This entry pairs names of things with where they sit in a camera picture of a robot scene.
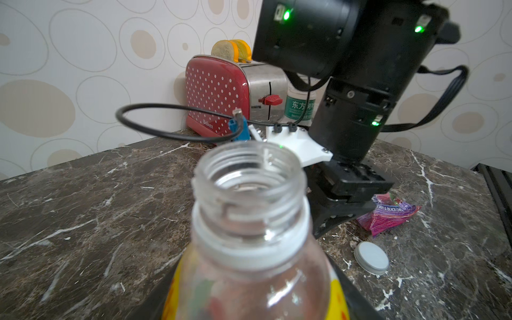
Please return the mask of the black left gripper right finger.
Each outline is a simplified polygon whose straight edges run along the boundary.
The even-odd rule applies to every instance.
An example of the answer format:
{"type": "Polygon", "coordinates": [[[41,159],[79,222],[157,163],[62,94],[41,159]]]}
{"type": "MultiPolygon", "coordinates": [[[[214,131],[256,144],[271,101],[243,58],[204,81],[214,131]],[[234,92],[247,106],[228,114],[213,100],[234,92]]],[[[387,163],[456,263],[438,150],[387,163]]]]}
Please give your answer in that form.
{"type": "Polygon", "coordinates": [[[340,281],[341,289],[343,290],[345,301],[347,302],[350,319],[384,320],[356,286],[353,285],[345,273],[342,272],[336,262],[329,255],[327,258],[340,281]]]}

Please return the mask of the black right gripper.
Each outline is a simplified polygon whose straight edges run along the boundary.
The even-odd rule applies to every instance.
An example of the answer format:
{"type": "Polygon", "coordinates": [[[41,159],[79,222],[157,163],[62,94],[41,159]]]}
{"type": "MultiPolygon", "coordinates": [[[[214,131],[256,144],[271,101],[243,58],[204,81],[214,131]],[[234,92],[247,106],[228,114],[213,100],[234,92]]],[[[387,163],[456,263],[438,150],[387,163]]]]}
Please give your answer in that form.
{"type": "Polygon", "coordinates": [[[393,181],[366,160],[393,107],[385,93],[332,78],[309,128],[309,136],[332,158],[306,167],[313,236],[376,208],[373,197],[393,181]]]}

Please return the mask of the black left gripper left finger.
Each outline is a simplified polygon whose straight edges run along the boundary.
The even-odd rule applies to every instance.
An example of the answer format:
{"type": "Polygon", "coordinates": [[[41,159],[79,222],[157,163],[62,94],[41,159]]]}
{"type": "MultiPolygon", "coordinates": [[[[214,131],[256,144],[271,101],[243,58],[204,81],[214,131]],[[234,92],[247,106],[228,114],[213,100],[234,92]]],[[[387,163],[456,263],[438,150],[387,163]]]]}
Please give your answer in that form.
{"type": "Polygon", "coordinates": [[[127,320],[159,320],[162,317],[167,295],[171,288],[173,276],[176,272],[178,260],[172,266],[170,272],[160,281],[160,283],[151,291],[149,296],[137,306],[125,319],[127,320]]]}

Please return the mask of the clear pink drink bottle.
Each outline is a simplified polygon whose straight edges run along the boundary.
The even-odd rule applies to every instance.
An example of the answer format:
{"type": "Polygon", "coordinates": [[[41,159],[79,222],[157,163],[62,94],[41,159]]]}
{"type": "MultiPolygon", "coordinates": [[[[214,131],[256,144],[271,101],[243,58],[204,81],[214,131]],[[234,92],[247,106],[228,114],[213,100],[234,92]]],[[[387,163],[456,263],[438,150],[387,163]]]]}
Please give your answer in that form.
{"type": "Polygon", "coordinates": [[[191,242],[164,319],[349,319],[313,237],[307,178],[293,152],[227,143],[199,160],[191,184],[191,242]]]}

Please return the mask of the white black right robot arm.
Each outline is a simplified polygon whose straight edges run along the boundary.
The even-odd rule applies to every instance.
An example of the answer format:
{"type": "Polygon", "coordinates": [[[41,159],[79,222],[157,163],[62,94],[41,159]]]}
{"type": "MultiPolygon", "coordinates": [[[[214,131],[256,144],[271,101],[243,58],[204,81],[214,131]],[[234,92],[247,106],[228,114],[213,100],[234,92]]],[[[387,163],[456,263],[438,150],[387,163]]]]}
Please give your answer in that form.
{"type": "Polygon", "coordinates": [[[393,183],[365,156],[423,60],[461,38],[445,7],[424,1],[264,1],[253,58],[282,69],[297,90],[325,87],[312,124],[272,125],[267,140],[303,162],[313,235],[375,209],[393,183]]]}

